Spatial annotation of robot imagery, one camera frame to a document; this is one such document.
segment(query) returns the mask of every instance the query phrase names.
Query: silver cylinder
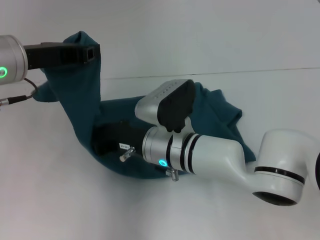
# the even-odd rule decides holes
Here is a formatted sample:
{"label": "silver cylinder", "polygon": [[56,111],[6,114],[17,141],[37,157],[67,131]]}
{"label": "silver cylinder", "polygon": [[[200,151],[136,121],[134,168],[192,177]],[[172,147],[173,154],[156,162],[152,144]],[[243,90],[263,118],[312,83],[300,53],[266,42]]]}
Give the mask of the silver cylinder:
{"label": "silver cylinder", "polygon": [[28,58],[23,45],[12,35],[0,36],[0,85],[23,80]]}

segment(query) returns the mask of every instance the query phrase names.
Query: white wall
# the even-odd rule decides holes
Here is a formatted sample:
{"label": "white wall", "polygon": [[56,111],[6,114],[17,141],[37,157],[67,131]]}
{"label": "white wall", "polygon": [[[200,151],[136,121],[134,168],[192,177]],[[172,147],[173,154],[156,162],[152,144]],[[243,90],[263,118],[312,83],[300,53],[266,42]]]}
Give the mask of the white wall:
{"label": "white wall", "polygon": [[[104,100],[147,94],[182,75],[222,89],[243,110],[238,127],[255,153],[272,128],[320,139],[320,69],[259,71],[319,67],[316,0],[0,4],[0,34],[25,45],[79,30],[97,40]],[[234,71],[259,72],[207,74]],[[162,77],[133,78],[141,76]],[[44,79],[36,70],[29,77]],[[1,86],[0,98],[31,89]],[[82,148],[59,103],[3,107],[0,123],[0,239],[319,239],[320,196],[309,182],[298,205],[277,207],[191,175],[179,182],[122,177]]]}

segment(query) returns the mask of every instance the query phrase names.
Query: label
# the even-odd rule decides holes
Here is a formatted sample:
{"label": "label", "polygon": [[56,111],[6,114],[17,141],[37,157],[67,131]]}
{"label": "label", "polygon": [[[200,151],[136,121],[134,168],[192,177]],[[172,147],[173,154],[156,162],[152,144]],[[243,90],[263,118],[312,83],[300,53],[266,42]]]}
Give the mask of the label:
{"label": "label", "polygon": [[121,149],[124,149],[124,150],[129,150],[130,145],[124,144],[124,143],[119,143],[119,147],[120,147]]}

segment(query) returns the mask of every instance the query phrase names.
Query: towel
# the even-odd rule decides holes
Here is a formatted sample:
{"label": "towel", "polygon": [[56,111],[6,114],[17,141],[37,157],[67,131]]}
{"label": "towel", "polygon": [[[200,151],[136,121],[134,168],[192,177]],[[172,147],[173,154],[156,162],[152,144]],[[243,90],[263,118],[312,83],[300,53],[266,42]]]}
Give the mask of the towel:
{"label": "towel", "polygon": [[[83,31],[68,37],[64,43],[84,46],[97,44]],[[108,153],[102,157],[95,154],[91,145],[94,127],[120,121],[128,121],[132,127],[137,128],[152,127],[135,116],[135,105],[142,96],[101,101],[100,57],[82,65],[52,67],[42,71],[47,82],[39,87],[33,98],[47,103],[59,101],[72,123],[77,139],[97,161],[108,169],[128,177],[166,177],[155,165],[140,157],[133,156],[121,162],[117,153]],[[236,126],[242,117],[242,111],[228,103],[221,90],[209,91],[200,83],[196,83],[195,88],[196,97],[193,113],[190,115],[194,131],[201,135],[238,141],[243,147],[245,161],[255,161],[255,155],[244,143]]]}

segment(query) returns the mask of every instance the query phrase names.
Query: cable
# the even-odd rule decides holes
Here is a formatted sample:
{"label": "cable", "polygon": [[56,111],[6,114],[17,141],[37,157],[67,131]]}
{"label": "cable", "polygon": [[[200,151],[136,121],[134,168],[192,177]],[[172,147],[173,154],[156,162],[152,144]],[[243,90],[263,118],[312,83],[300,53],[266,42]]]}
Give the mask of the cable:
{"label": "cable", "polygon": [[38,87],[37,85],[35,85],[33,81],[29,80],[28,78],[25,78],[24,80],[34,87],[34,91],[29,96],[21,95],[0,99],[0,106],[15,104],[32,98],[33,94],[35,94],[38,91]]}

